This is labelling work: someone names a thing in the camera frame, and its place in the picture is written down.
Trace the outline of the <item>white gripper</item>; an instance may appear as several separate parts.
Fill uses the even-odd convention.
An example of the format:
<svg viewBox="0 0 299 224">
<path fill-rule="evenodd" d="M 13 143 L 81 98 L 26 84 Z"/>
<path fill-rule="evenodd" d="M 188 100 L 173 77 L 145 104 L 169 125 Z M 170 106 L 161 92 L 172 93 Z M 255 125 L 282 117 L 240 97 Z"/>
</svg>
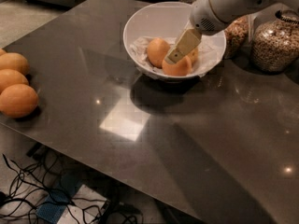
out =
<svg viewBox="0 0 299 224">
<path fill-rule="evenodd" d="M 192 4 L 190 23 L 175 45 L 167 52 L 165 61 L 175 64 L 197 48 L 203 35 L 214 35 L 232 22 L 230 0 L 196 0 Z"/>
</svg>

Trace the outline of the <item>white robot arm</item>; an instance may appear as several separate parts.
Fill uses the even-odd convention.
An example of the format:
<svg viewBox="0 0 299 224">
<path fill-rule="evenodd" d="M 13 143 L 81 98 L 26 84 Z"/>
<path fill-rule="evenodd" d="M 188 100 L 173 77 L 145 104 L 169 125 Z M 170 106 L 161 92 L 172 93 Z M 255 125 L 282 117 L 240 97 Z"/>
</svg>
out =
<svg viewBox="0 0 299 224">
<path fill-rule="evenodd" d="M 236 19 L 275 3 L 284 4 L 294 11 L 299 9 L 299 0 L 196 0 L 185 29 L 165 60 L 170 64 L 177 63 L 200 44 L 202 35 L 214 35 Z"/>
</svg>

